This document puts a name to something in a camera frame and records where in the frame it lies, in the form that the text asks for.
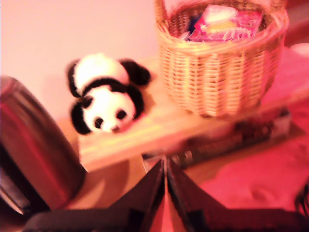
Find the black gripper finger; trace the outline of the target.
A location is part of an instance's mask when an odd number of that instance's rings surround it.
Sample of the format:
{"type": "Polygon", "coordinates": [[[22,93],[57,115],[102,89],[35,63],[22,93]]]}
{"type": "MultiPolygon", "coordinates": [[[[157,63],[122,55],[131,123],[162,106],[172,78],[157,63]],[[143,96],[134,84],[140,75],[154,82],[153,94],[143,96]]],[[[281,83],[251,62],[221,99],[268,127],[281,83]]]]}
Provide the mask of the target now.
{"type": "Polygon", "coordinates": [[[125,195],[110,206],[121,210],[124,225],[120,232],[148,232],[165,194],[164,162],[154,167],[125,195]]]}
{"type": "Polygon", "coordinates": [[[203,191],[173,160],[167,160],[168,191],[188,232],[216,232],[216,212],[226,210],[203,191]]]}

